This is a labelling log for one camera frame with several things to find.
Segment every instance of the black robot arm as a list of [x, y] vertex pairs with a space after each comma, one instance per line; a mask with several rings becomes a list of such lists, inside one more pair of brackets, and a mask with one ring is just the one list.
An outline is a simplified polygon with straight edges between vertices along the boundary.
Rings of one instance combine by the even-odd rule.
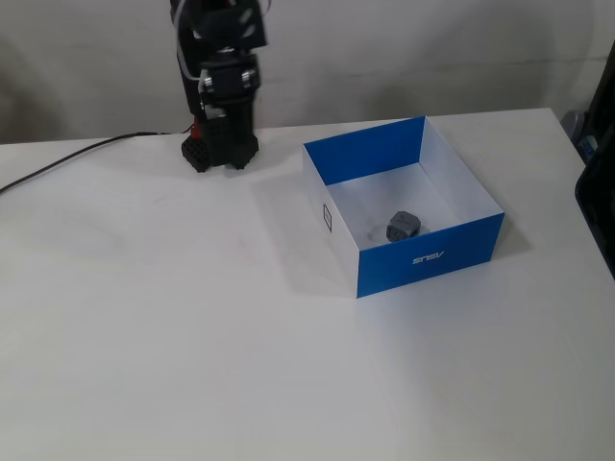
[[197, 171], [243, 169], [258, 151], [256, 55], [267, 44], [258, 0], [171, 0], [178, 61], [194, 129], [182, 146]]

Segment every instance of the small gray rock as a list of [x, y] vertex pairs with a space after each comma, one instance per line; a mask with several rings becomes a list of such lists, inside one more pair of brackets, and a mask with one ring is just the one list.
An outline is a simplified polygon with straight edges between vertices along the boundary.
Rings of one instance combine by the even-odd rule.
[[421, 220], [413, 214], [398, 211], [386, 228], [389, 242], [399, 242], [416, 236], [421, 229]]

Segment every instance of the asus logo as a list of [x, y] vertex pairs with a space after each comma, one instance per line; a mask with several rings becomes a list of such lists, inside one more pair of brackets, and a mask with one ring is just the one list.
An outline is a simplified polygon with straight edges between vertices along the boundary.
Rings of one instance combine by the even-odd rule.
[[412, 261], [412, 264], [419, 264], [423, 261], [430, 261], [432, 259], [437, 259], [440, 256], [442, 256], [444, 254], [444, 252], [442, 253], [434, 253], [433, 255], [429, 255], [429, 256], [423, 256], [423, 257], [417, 257], [416, 259], [414, 259], [414, 261]]

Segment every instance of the white table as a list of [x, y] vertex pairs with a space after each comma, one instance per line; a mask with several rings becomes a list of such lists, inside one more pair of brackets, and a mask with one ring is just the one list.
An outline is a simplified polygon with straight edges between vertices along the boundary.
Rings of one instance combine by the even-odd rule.
[[[199, 175], [183, 135], [0, 198], [0, 459], [615, 459], [615, 282], [550, 110], [435, 117], [507, 213], [491, 263], [359, 301], [300, 143]], [[0, 183], [91, 141], [0, 148]]]

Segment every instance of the open box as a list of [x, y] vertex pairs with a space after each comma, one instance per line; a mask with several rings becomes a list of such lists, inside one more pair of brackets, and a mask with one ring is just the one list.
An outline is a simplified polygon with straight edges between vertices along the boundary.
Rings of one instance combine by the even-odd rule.
[[[504, 212], [429, 118], [304, 146], [309, 201], [357, 297], [491, 259]], [[422, 222], [390, 243], [398, 211]]]

